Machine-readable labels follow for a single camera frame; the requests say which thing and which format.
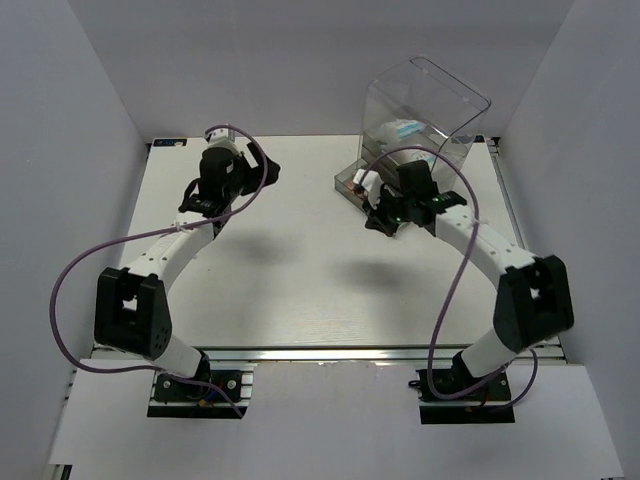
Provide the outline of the white cotton pad bag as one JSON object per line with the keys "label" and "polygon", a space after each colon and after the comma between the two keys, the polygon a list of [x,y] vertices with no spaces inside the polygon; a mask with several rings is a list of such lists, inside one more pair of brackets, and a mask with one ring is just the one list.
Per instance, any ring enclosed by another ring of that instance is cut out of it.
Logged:
{"label": "white cotton pad bag", "polygon": [[428,165],[429,171],[433,172],[438,158],[427,151],[417,149],[415,146],[402,150],[396,154],[397,163],[399,165],[406,165],[413,162],[423,162]]}
{"label": "white cotton pad bag", "polygon": [[426,125],[417,120],[396,119],[380,125],[372,137],[385,144],[395,144],[421,133]]}

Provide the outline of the clear acrylic organizer with drawers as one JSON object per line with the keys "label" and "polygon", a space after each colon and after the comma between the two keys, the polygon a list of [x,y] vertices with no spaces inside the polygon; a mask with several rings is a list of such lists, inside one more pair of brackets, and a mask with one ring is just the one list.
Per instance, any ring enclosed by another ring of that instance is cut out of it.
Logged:
{"label": "clear acrylic organizer with drawers", "polygon": [[491,100],[424,56],[389,68],[369,84],[358,159],[335,188],[388,237],[414,224],[445,238],[470,238],[473,204],[454,193]]}

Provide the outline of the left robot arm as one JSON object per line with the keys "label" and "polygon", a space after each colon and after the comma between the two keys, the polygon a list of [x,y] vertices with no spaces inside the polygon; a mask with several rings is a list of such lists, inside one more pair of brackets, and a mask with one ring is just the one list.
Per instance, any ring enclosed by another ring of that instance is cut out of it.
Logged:
{"label": "left robot arm", "polygon": [[177,387],[191,399],[209,392],[212,377],[206,355],[174,334],[168,292],[221,233],[233,202],[278,180],[279,165],[255,142],[248,143],[247,153],[254,165],[231,140],[209,143],[170,231],[126,266],[105,269],[97,281],[95,342],[137,355],[177,376]]}

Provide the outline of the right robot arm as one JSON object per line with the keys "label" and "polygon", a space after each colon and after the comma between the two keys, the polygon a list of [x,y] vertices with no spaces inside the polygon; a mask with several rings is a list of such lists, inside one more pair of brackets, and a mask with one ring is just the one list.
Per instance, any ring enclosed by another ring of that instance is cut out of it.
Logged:
{"label": "right robot arm", "polygon": [[425,162],[405,164],[398,174],[397,193],[374,171],[354,175],[366,228],[387,236],[402,223],[423,228],[458,250],[496,290],[488,332],[454,356],[449,379],[436,387],[438,396],[475,398],[486,389],[488,376],[522,351],[573,327],[566,266],[557,256],[537,256],[481,223],[461,195],[439,190]]}

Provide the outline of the black label sticker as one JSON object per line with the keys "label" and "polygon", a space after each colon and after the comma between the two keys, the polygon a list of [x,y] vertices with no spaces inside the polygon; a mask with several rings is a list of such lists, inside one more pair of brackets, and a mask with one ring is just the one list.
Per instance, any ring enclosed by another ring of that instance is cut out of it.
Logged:
{"label": "black label sticker", "polygon": [[156,138],[152,142],[154,148],[161,147],[184,147],[187,144],[186,138]]}

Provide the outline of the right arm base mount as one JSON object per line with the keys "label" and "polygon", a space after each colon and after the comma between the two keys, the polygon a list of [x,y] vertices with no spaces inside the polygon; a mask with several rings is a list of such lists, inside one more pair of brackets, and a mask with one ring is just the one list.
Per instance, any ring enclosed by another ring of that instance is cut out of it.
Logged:
{"label": "right arm base mount", "polygon": [[504,371],[486,383],[468,376],[456,362],[448,368],[433,368],[432,384],[428,370],[416,371],[408,388],[417,393],[422,425],[494,425],[513,424],[512,393]]}

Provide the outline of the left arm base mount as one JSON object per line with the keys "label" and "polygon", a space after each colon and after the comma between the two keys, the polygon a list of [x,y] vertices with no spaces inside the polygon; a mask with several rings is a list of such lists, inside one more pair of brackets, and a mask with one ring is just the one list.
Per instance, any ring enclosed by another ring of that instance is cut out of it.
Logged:
{"label": "left arm base mount", "polygon": [[205,382],[207,385],[192,385],[167,374],[156,375],[147,417],[239,420],[246,413],[253,385],[252,370],[214,366]]}

